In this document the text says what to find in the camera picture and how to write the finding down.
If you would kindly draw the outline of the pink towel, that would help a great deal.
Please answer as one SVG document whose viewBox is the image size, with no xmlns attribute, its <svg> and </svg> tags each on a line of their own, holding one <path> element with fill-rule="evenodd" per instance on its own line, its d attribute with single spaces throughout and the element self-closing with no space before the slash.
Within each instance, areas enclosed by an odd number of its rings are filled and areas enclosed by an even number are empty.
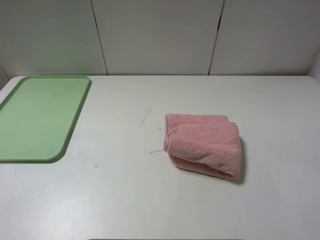
<svg viewBox="0 0 320 240">
<path fill-rule="evenodd" d="M 162 150 L 176 168 L 235 180 L 241 173 L 239 128 L 225 115 L 165 115 Z"/>
</svg>

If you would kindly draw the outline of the green plastic tray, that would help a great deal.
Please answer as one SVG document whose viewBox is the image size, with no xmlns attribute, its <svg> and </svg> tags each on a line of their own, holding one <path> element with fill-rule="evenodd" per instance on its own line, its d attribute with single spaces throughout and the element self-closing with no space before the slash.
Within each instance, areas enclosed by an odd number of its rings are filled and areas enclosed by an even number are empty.
<svg viewBox="0 0 320 240">
<path fill-rule="evenodd" d="M 1 163 L 52 163 L 66 151 L 92 81 L 83 75 L 22 78 L 0 104 Z"/>
</svg>

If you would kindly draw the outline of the white thread on table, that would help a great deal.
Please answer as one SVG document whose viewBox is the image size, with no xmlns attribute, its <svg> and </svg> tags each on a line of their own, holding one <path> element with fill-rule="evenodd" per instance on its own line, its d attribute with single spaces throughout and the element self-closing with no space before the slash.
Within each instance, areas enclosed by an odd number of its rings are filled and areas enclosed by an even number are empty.
<svg viewBox="0 0 320 240">
<path fill-rule="evenodd" d="M 143 119 L 141 120 L 139 126 L 142 127 L 146 118 L 148 117 L 148 115 L 150 114 L 150 112 L 152 111 L 152 108 L 149 108 L 149 110 L 147 111 L 147 113 L 145 114 L 145 116 L 143 117 Z"/>
</svg>

